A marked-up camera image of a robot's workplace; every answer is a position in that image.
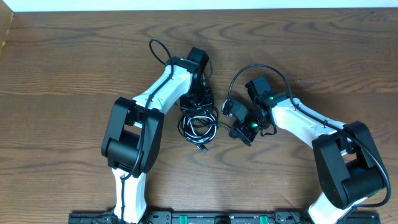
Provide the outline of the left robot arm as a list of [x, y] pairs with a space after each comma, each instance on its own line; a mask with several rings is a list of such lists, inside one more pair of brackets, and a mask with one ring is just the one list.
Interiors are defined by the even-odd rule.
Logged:
[[172, 105], [179, 101], [184, 114], [212, 109], [203, 74], [208, 61], [207, 53], [194, 47], [187, 57], [167, 60], [163, 74], [145, 92], [114, 102], [101, 146], [116, 181], [113, 223], [139, 223], [144, 216], [146, 175], [157, 159]]

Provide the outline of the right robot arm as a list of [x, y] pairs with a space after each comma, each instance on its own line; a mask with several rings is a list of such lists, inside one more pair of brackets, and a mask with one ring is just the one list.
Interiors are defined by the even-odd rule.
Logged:
[[228, 97], [222, 112], [236, 118], [229, 135], [247, 146], [269, 126], [284, 129], [305, 144], [314, 154], [322, 193], [307, 212], [312, 223], [338, 223], [364, 201], [382, 189], [391, 197], [391, 183], [387, 170], [368, 127], [355, 121], [345, 124], [327, 118], [308, 108], [294, 97], [291, 90], [276, 93], [269, 82], [260, 77], [245, 85], [255, 109]]

